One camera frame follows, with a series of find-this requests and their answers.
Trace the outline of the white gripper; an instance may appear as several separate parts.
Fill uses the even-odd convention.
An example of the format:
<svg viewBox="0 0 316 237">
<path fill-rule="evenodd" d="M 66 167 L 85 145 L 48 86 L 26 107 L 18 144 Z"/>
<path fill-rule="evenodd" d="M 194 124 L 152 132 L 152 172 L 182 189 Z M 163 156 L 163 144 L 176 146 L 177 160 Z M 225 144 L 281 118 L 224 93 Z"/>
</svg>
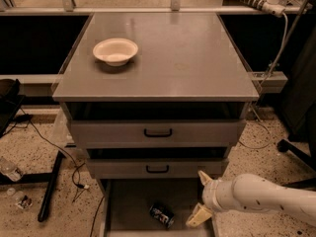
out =
<svg viewBox="0 0 316 237">
<path fill-rule="evenodd" d="M 202 170 L 197 173 L 203 185 L 201 198 L 204 204 L 197 203 L 186 221 L 188 227 L 198 227 L 206 222 L 212 217 L 212 211 L 228 211 L 235 207 L 231 181 L 213 180 Z"/>
</svg>

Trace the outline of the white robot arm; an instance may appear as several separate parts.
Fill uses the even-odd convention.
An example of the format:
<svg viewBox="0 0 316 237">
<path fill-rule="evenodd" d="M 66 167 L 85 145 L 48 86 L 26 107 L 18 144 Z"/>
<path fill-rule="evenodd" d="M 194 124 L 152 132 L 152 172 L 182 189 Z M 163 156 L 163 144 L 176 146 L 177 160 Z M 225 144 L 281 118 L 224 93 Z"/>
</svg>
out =
<svg viewBox="0 0 316 237">
<path fill-rule="evenodd" d="M 215 212 L 249 213 L 280 211 L 312 226 L 316 225 L 316 193 L 279 186 L 260 176 L 241 174 L 231 181 L 214 180 L 197 172 L 203 185 L 202 203 L 197 203 L 186 224 L 197 227 Z"/>
</svg>

